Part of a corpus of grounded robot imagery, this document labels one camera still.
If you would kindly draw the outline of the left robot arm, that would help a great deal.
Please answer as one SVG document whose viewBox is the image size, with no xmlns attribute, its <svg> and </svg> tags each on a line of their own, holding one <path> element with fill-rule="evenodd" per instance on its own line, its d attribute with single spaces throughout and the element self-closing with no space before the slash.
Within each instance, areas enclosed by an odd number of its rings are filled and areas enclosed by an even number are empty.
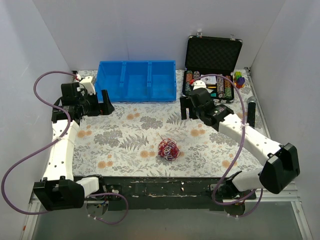
<svg viewBox="0 0 320 240">
<path fill-rule="evenodd" d="M 83 117 L 110 115 L 115 109 L 108 92 L 102 90 L 103 101 L 93 84 L 94 77 L 61 85 L 62 96 L 52 110 L 52 139 L 47 167 L 33 192 L 47 211 L 77 209 L 91 195 L 95 200 L 106 196 L 107 190 L 100 175 L 89 175 L 75 181 L 72 165 L 75 140 Z"/>
</svg>

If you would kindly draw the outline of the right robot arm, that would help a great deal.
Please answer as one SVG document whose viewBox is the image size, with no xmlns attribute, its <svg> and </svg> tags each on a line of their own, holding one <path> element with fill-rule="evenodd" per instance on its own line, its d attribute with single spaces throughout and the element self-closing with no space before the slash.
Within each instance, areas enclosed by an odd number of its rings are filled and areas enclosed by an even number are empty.
<svg viewBox="0 0 320 240">
<path fill-rule="evenodd" d="M 262 166 L 231 175 L 219 187 L 219 194 L 237 199 L 245 191 L 259 188 L 279 194 L 300 174 L 298 151 L 294 145 L 282 145 L 251 126 L 244 125 L 232 109 L 223 104 L 216 105 L 206 89 L 198 88 L 191 91 L 189 96 L 181 97 L 180 109 L 182 120 L 201 120 L 206 126 L 242 144 Z"/>
</svg>

